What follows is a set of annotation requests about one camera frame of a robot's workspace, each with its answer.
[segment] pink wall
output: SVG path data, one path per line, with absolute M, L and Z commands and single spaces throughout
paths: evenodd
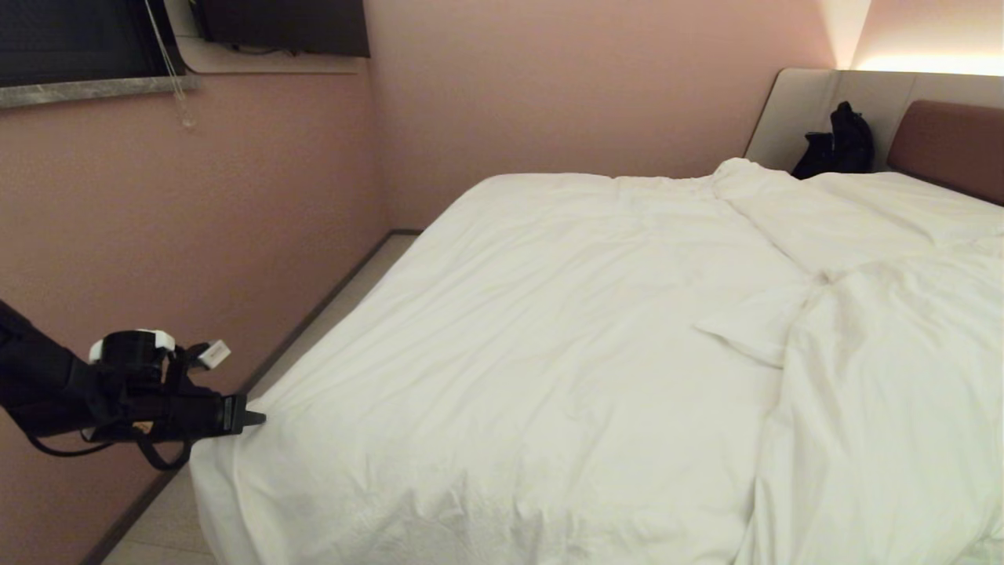
M 1004 0 L 872 0 L 853 66 L 1004 74 Z
M 389 227 L 360 76 L 207 77 L 170 95 L 0 111 L 0 298 L 83 354 L 163 328 L 234 351 L 233 390 Z M 136 448 L 36 453 L 0 411 L 0 562 L 76 564 L 155 476 Z
M 386 0 L 366 9 L 392 223 L 510 172 L 703 175 L 777 72 L 832 67 L 805 0 Z

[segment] floor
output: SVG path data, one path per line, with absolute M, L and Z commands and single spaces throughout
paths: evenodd
M 415 241 L 395 235 L 265 374 L 249 397 L 264 394 L 293 363 L 358 305 Z M 182 470 L 126 534 L 103 565 L 217 565 L 199 528 L 192 476 Z

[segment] brown headboard cushion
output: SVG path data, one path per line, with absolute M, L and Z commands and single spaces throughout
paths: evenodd
M 896 132 L 889 166 L 1004 205 L 1004 109 L 917 100 Z

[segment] headboard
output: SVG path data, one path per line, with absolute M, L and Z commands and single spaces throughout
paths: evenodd
M 918 100 L 900 122 L 889 166 L 1004 205 L 1004 109 Z
M 746 158 L 790 171 L 805 153 L 806 131 L 828 131 L 841 100 L 861 112 L 875 140 L 875 169 L 887 158 L 900 121 L 916 100 L 1004 108 L 1004 77 L 925 72 L 786 68 L 760 116 Z

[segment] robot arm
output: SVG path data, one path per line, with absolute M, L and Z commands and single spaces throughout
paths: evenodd
M 0 405 L 33 446 L 52 456 L 136 443 L 151 465 L 168 471 L 185 465 L 201 439 L 263 423 L 264 414 L 245 410 L 246 396 L 223 396 L 189 379 L 190 369 L 212 369 L 228 354 L 222 342 L 186 351 L 164 332 L 138 330 L 105 337 L 87 364 L 0 301 Z M 101 445 L 66 454 L 38 440 L 74 431 Z M 183 445 L 172 463 L 154 449 L 164 442 Z

